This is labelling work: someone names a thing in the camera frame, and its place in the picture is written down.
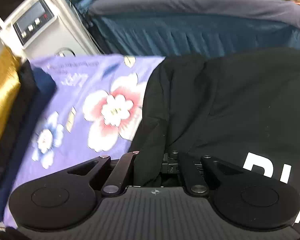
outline yellow satin fabric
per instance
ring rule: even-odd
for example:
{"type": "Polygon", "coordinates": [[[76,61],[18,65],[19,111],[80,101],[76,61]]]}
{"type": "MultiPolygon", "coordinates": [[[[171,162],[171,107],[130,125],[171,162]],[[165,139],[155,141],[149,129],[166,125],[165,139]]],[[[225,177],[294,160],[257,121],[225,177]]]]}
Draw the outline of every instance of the yellow satin fabric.
{"type": "Polygon", "coordinates": [[[9,48],[3,48],[0,54],[0,138],[20,89],[19,67],[20,59],[14,57],[9,48]]]}

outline control panel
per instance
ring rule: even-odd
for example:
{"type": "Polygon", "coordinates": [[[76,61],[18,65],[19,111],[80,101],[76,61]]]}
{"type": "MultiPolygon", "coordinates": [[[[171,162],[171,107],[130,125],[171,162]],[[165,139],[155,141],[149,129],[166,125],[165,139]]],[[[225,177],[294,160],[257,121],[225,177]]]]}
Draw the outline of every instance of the control panel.
{"type": "Polygon", "coordinates": [[[54,15],[46,2],[39,0],[13,24],[13,28],[24,46],[53,18],[54,15]]]}

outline flower center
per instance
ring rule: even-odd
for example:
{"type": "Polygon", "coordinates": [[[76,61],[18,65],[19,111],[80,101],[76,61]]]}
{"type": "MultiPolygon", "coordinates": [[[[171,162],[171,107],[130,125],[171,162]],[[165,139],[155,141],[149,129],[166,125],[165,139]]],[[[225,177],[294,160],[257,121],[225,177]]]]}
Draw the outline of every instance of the flower center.
{"type": "Polygon", "coordinates": [[[53,135],[49,129],[44,129],[40,133],[38,140],[38,148],[41,150],[43,154],[45,154],[52,146],[53,143],[53,135]]]}
{"type": "Polygon", "coordinates": [[[101,114],[105,119],[105,125],[118,127],[121,120],[130,117],[129,110],[133,107],[131,100],[126,100],[123,95],[117,95],[115,98],[112,95],[107,97],[107,103],[103,105],[101,114]]]}

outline ribbed gray panel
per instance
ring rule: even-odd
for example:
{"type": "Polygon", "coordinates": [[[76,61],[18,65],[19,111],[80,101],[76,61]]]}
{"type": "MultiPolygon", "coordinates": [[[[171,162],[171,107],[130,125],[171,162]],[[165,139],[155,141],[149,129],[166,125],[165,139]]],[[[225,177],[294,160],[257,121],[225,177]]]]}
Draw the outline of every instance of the ribbed gray panel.
{"type": "Polygon", "coordinates": [[[181,187],[129,187],[119,197],[104,199],[97,211],[75,228],[49,233],[19,230],[32,240],[296,240],[300,237],[291,227],[273,232],[237,228],[222,220],[206,199],[190,197],[181,187]]]}

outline purple floral fabric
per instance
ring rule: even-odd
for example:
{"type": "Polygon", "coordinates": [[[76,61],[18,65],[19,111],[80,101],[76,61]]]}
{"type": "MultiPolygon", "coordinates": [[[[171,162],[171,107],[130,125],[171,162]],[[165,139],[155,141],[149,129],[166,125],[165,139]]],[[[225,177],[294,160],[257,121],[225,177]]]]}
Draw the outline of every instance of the purple floral fabric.
{"type": "MultiPolygon", "coordinates": [[[[30,61],[57,84],[13,189],[101,154],[119,159],[142,119],[146,83],[163,57],[47,57],[30,61]]],[[[4,223],[15,226],[7,207],[4,223]]]]}

